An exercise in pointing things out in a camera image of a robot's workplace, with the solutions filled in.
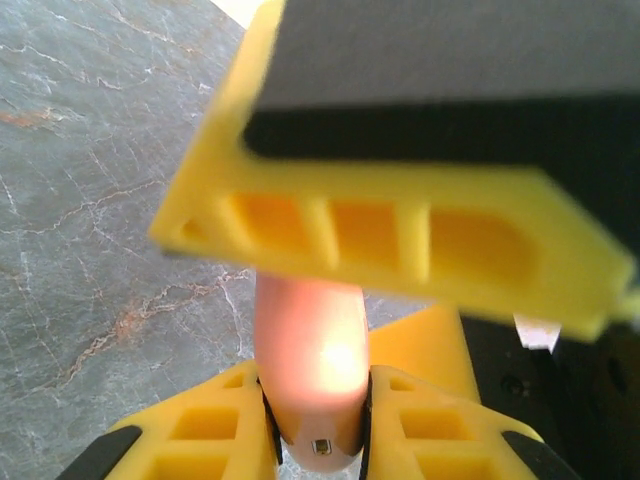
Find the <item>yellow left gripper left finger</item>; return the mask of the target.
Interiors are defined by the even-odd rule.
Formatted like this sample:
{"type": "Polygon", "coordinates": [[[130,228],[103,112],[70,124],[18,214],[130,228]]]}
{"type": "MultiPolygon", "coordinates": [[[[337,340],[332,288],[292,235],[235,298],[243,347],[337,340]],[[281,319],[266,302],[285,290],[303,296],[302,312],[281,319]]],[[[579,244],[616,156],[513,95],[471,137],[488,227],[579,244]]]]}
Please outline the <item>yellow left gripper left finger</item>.
{"type": "Polygon", "coordinates": [[[114,424],[63,479],[274,479],[280,452],[254,361],[114,424]]]}

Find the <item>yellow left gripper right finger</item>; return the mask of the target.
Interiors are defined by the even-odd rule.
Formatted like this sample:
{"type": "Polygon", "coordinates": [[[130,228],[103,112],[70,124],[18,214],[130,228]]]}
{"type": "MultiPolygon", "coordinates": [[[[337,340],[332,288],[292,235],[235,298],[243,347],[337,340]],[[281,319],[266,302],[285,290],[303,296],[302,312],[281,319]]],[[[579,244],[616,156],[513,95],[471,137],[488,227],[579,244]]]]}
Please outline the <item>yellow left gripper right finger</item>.
{"type": "Polygon", "coordinates": [[[575,479],[528,425],[390,366],[370,370],[363,479],[575,479]]]}

